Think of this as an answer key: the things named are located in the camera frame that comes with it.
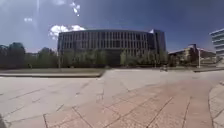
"roof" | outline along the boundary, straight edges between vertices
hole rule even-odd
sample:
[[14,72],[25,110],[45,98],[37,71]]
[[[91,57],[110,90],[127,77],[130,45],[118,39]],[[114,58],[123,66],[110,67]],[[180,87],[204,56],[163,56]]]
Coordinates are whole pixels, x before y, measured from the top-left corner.
[[[205,49],[203,49],[203,48],[197,48],[198,50],[200,50],[200,51],[205,51],[205,52],[211,52],[211,53],[214,53],[215,54],[215,52],[212,52],[212,51],[209,51],[209,50],[205,50]],[[178,53],[178,52],[183,52],[185,49],[181,49],[181,50],[178,50],[178,51],[174,51],[174,52],[169,52],[169,54],[174,54],[174,53]]]
[[69,31],[69,32],[61,32],[61,33],[91,32],[91,31],[120,31],[120,32],[140,32],[140,33],[149,33],[149,34],[151,34],[150,31],[124,30],[124,29],[92,29],[92,30],[88,29],[88,30]]
[[224,31],[224,28],[223,28],[223,29],[216,30],[216,31],[211,32],[211,33],[209,33],[209,34],[212,35],[212,34],[215,34],[215,33],[217,33],[217,32],[221,32],[221,31]]

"curb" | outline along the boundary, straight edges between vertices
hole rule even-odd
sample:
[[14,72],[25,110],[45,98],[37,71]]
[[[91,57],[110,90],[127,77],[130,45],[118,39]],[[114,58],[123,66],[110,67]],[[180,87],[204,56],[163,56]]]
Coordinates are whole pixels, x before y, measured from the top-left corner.
[[200,72],[211,72],[211,71],[222,71],[224,68],[205,68],[205,69],[198,69],[194,70],[195,73],[200,73]]
[[66,75],[66,74],[52,74],[52,75],[45,75],[45,74],[0,74],[0,77],[29,77],[29,78],[99,78],[103,76],[104,72],[99,74],[74,74],[74,75]]

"glass facade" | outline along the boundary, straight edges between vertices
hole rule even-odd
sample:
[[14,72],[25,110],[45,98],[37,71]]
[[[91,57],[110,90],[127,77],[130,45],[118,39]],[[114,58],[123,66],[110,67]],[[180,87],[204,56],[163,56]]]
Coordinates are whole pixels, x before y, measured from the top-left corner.
[[134,55],[136,51],[158,51],[154,35],[148,32],[125,30],[85,30],[60,33],[58,51],[66,50],[127,50]]
[[224,30],[211,33],[212,42],[215,46],[216,54],[224,56]]

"grass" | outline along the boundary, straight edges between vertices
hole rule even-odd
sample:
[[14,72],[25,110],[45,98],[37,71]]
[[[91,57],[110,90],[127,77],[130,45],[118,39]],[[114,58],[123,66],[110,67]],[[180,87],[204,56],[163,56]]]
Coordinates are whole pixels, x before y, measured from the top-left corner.
[[80,74],[80,73],[103,73],[105,69],[103,68],[62,68],[62,69],[15,69],[15,70],[0,70],[0,73],[24,73],[24,74],[42,74],[42,73],[70,73],[70,74]]

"light pole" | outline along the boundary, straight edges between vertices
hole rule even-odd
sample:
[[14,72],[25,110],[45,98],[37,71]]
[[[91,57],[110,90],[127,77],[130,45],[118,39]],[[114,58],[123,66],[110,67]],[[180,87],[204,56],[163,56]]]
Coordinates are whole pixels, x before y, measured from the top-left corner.
[[201,68],[201,51],[198,50],[198,68]]

